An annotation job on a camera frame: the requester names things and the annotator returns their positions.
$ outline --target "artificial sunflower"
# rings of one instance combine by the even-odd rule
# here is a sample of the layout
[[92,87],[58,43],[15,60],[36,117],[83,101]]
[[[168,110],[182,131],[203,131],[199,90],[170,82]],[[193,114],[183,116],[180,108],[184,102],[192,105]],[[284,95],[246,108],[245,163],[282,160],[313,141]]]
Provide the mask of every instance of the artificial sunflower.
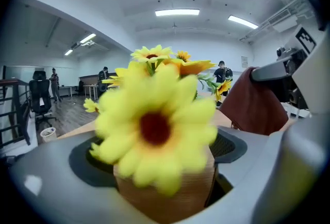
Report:
[[128,64],[128,68],[116,68],[115,73],[117,74],[117,76],[110,76],[112,79],[102,80],[102,83],[112,84],[108,87],[120,86],[123,78],[125,77],[125,75],[127,74],[128,71],[132,71],[136,75],[149,76],[145,63],[131,61]]
[[221,100],[221,94],[223,92],[226,92],[232,87],[232,82],[231,80],[225,80],[223,83],[221,83],[217,89],[216,89],[216,98],[217,101]]
[[188,61],[184,62],[181,59],[166,59],[163,61],[165,65],[174,64],[179,70],[180,76],[186,76],[189,74],[199,74],[207,69],[214,67],[216,64],[211,63],[210,60],[204,61]]
[[142,49],[135,50],[131,56],[133,59],[140,62],[155,62],[159,59],[168,59],[171,54],[172,50],[170,47],[162,49],[161,45],[157,45],[155,48],[151,48],[150,50],[143,46]]
[[132,175],[138,187],[154,183],[160,193],[173,195],[183,172],[201,172],[206,166],[204,148],[217,135],[210,125],[215,103],[209,98],[193,101],[196,76],[179,80],[173,66],[151,78],[129,74],[123,82],[121,89],[100,98],[104,111],[95,127],[104,141],[92,154],[118,163],[121,177]]
[[184,62],[188,62],[189,58],[191,57],[191,55],[188,54],[188,52],[184,52],[184,51],[177,51],[176,58],[177,59],[181,59]]
[[93,100],[90,98],[85,99],[84,107],[86,108],[86,112],[96,112],[99,113],[100,107],[98,106],[97,103],[95,103]]

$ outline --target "brown cloth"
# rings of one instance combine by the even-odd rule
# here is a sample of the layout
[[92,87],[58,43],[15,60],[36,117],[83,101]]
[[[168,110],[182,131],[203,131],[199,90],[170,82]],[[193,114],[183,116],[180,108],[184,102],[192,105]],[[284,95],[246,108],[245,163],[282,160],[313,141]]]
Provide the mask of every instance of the brown cloth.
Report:
[[234,127],[246,132],[270,135],[288,121],[288,115],[275,94],[266,86],[251,82],[247,68],[223,101],[220,111]]

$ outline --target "white bucket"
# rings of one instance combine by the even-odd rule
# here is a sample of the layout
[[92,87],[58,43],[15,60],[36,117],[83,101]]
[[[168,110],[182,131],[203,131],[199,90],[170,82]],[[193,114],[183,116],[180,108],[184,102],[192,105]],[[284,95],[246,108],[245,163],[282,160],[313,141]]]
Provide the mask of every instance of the white bucket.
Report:
[[49,142],[54,139],[57,139],[56,129],[54,127],[48,127],[40,133],[40,136],[43,138],[44,142]]

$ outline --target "person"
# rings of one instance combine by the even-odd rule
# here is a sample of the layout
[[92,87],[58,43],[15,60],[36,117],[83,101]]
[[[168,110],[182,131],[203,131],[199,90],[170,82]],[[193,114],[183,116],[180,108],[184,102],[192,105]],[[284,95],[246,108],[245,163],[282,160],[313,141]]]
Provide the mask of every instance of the person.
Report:
[[53,97],[54,97],[54,103],[57,102],[57,99],[62,102],[61,97],[60,97],[60,93],[58,91],[59,88],[59,78],[58,75],[56,73],[55,68],[53,68],[53,74],[51,75],[51,77],[49,78],[49,80],[51,80],[51,88],[52,88],[52,92],[53,92]]
[[104,66],[103,70],[98,73],[98,78],[97,78],[97,83],[98,83],[98,91],[100,93],[100,96],[106,91],[101,91],[101,84],[100,82],[102,80],[108,79],[109,78],[109,73],[108,73],[108,67]]
[[[219,66],[219,68],[216,69],[216,71],[213,74],[213,76],[215,76],[217,78],[216,82],[223,83],[225,80],[233,81],[233,71],[229,67],[225,66],[225,62],[220,61],[218,66]],[[222,95],[227,96],[228,91],[223,92]]]

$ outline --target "metal railing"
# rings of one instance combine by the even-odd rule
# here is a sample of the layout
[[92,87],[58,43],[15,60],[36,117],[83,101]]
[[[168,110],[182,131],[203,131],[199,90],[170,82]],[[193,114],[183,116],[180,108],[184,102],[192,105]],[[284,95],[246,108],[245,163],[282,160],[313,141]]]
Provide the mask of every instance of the metal railing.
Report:
[[[4,105],[5,101],[11,100],[11,111],[0,114],[0,118],[8,116],[10,123],[10,126],[0,127],[0,148],[24,139],[26,143],[30,145],[30,138],[27,133],[27,121],[30,111],[28,85],[28,83],[15,78],[0,80],[0,89],[3,91],[0,97],[0,104]],[[25,92],[21,94],[19,94],[20,86],[25,86]],[[12,87],[12,97],[6,97],[8,87]],[[22,96],[25,96],[23,103],[21,103]],[[12,140],[3,142],[2,133],[8,130],[12,131]]]

